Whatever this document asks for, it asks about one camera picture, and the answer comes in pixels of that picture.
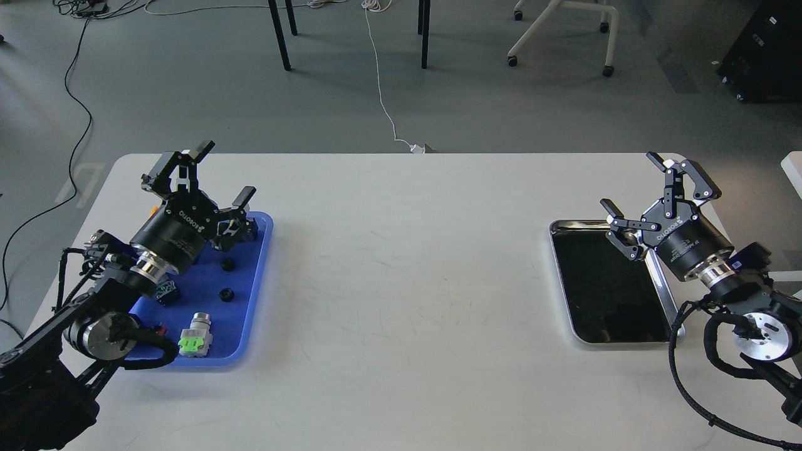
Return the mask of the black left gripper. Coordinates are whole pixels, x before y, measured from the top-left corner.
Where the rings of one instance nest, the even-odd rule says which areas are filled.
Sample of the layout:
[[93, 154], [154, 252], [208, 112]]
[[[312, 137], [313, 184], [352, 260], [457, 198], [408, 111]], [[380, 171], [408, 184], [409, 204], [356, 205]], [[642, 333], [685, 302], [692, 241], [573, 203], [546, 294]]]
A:
[[210, 241], [213, 249], [227, 252], [237, 245], [247, 221], [248, 203], [257, 191], [244, 186], [231, 207], [215, 213], [217, 203], [200, 191], [197, 179], [198, 163], [215, 145], [207, 140], [193, 149], [164, 152], [152, 170], [141, 177], [141, 189], [160, 197], [162, 205], [130, 244], [138, 251], [156, 254], [169, 263], [174, 274], [186, 272], [211, 239], [211, 218], [217, 226]]

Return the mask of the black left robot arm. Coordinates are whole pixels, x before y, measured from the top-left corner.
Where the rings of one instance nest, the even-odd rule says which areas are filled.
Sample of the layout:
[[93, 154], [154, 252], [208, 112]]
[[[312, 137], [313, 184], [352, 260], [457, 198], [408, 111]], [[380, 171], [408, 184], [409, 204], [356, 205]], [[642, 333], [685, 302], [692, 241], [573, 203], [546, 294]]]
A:
[[199, 189], [197, 166], [213, 149], [164, 152], [142, 177], [162, 200], [128, 243], [98, 231], [83, 250], [86, 293], [58, 293], [51, 319], [2, 354], [3, 450], [61, 449], [95, 424], [96, 398], [118, 369], [148, 370], [173, 362], [179, 346], [131, 314], [168, 273], [182, 274], [211, 244], [228, 251], [254, 225], [247, 219], [255, 188], [229, 208]]

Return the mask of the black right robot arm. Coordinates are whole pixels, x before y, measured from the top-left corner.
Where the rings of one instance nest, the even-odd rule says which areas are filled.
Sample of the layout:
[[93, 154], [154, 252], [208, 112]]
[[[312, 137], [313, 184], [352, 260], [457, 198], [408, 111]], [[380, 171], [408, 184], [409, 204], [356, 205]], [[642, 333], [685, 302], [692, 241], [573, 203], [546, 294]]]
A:
[[696, 402], [681, 383], [675, 362], [679, 329], [694, 311], [708, 315], [704, 351], [719, 371], [743, 380], [764, 380], [784, 397], [786, 419], [800, 424], [800, 378], [780, 366], [800, 355], [800, 300], [777, 291], [769, 276], [770, 251], [758, 242], [735, 251], [724, 234], [702, 214], [721, 191], [693, 160], [667, 160], [647, 152], [665, 177], [664, 192], [637, 220], [624, 217], [612, 200], [601, 204], [609, 214], [607, 239], [631, 261], [654, 252], [680, 281], [699, 280], [708, 293], [680, 306], [670, 325], [669, 366], [685, 402], [711, 427], [752, 442], [784, 450], [800, 444], [751, 433], [725, 422]]

